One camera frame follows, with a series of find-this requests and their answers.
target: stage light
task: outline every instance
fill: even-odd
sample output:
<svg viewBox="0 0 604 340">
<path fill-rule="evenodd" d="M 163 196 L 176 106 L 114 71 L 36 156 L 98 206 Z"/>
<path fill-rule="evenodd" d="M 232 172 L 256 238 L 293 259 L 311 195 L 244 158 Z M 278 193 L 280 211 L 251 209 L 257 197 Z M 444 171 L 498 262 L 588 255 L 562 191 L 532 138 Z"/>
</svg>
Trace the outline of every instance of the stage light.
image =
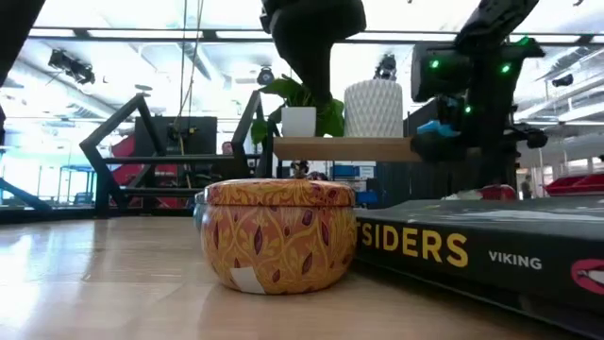
<svg viewBox="0 0 604 340">
<path fill-rule="evenodd" d="M 569 86 L 572 85 L 574 81 L 573 74 L 569 74 L 552 80 L 551 84 L 554 85 L 554 87 Z"/>
<path fill-rule="evenodd" d="M 260 70 L 260 73 L 258 74 L 258 78 L 256 80 L 258 81 L 259 85 L 262 85 L 262 86 L 272 83 L 273 81 L 275 81 L 275 76 L 273 75 L 273 70 L 271 70 L 271 68 L 268 66 L 262 67 L 262 69 Z"/>
<path fill-rule="evenodd" d="M 56 68 L 65 75 L 71 77 L 76 83 L 85 85 L 88 83 L 94 84 L 95 77 L 92 71 L 92 65 L 86 65 L 80 61 L 68 57 L 63 51 L 53 50 L 48 66 Z"/>
<path fill-rule="evenodd" d="M 384 79 L 396 81 L 396 56 L 393 54 L 384 55 L 379 65 L 376 67 L 374 79 Z"/>
</svg>

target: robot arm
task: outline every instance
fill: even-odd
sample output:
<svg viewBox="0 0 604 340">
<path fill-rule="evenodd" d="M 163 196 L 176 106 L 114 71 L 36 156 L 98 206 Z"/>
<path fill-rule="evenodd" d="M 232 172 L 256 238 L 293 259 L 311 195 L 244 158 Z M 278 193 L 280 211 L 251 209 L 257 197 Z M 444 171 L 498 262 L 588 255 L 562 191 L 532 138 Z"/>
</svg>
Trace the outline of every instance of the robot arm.
<svg viewBox="0 0 604 340">
<path fill-rule="evenodd" d="M 331 47 L 366 28 L 361 0 L 262 0 L 262 28 L 279 55 L 312 93 L 317 106 L 331 100 Z"/>
<path fill-rule="evenodd" d="M 496 50 L 537 3 L 539 0 L 480 1 L 455 38 L 455 49 L 463 54 Z"/>
</svg>

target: potted plant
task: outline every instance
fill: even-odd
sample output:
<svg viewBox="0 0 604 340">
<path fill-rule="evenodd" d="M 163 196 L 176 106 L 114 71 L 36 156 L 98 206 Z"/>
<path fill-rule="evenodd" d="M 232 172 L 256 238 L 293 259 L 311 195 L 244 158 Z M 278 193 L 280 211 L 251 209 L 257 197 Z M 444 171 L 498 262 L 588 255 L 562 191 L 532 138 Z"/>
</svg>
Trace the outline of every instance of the potted plant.
<svg viewBox="0 0 604 340">
<path fill-rule="evenodd" d="M 344 136 L 344 103 L 331 99 L 317 107 L 309 89 L 288 76 L 281 76 L 260 89 L 263 94 L 276 94 L 283 98 L 283 104 L 269 114 L 275 123 L 283 123 L 284 136 L 332 137 Z M 252 124 L 252 142 L 262 142 L 268 133 L 265 120 L 255 119 Z"/>
</svg>

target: white textured vase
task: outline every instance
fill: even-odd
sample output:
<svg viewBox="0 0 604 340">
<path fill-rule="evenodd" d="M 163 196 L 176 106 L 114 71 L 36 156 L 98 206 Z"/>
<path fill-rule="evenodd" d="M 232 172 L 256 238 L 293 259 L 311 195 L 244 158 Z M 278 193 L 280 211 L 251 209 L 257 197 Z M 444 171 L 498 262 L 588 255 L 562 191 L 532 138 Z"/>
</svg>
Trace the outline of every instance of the white textured vase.
<svg viewBox="0 0 604 340">
<path fill-rule="evenodd" d="M 345 137 L 403 137 L 403 88 L 391 80 L 365 80 L 344 93 Z"/>
</svg>

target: wooden floor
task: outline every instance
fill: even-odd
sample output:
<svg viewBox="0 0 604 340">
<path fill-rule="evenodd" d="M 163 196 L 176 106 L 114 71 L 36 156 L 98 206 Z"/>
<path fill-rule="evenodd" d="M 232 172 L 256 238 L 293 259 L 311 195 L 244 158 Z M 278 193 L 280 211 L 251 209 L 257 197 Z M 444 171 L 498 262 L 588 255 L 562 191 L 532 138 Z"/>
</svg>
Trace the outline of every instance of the wooden floor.
<svg viewBox="0 0 604 340">
<path fill-rule="evenodd" d="M 264 297 L 216 283 L 190 218 L 0 229 L 0 339 L 559 339 L 541 323 L 433 288 L 351 273 Z"/>
</svg>

